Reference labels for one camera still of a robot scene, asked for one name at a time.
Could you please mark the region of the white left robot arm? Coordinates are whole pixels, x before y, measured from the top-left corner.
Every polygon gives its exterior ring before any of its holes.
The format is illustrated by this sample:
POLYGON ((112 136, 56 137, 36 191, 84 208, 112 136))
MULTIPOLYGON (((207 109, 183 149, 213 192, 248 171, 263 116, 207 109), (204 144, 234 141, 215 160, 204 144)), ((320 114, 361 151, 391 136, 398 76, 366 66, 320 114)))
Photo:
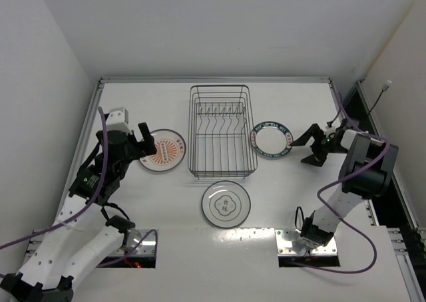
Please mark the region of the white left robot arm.
POLYGON ((90 242, 75 250, 80 234, 105 212, 129 165, 156 153, 148 125, 143 122, 138 128, 141 141, 125 126, 114 129, 104 124, 96 133, 98 142, 79 168, 55 224, 27 262, 1 280, 2 290, 14 301, 71 301, 77 287, 107 255, 126 245, 135 224, 115 215, 90 242))

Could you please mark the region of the orange sunburst plate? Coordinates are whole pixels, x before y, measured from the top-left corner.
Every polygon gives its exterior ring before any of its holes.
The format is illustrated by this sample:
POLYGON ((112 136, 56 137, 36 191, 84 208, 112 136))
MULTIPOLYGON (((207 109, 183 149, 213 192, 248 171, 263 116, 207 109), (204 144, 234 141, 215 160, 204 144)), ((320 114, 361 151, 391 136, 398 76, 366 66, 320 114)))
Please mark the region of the orange sunburst plate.
POLYGON ((151 132, 156 153, 139 160, 143 168, 157 173, 168 172, 177 167, 186 154, 186 143, 178 132, 171 129, 157 129, 151 132))

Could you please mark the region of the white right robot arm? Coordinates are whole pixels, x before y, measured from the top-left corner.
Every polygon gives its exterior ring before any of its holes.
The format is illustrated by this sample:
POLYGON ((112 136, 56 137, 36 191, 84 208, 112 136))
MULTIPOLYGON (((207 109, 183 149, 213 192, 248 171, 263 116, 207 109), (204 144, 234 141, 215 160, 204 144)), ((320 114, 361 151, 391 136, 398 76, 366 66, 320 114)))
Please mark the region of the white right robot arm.
POLYGON ((338 225, 352 209, 365 200, 384 195, 388 189, 399 147, 352 129, 337 129, 331 136, 321 130, 306 132, 305 144, 314 138, 312 155, 302 160, 320 167, 327 155, 345 154, 336 182, 319 190, 321 207, 312 212, 302 225, 300 237, 309 249, 327 245, 338 225))

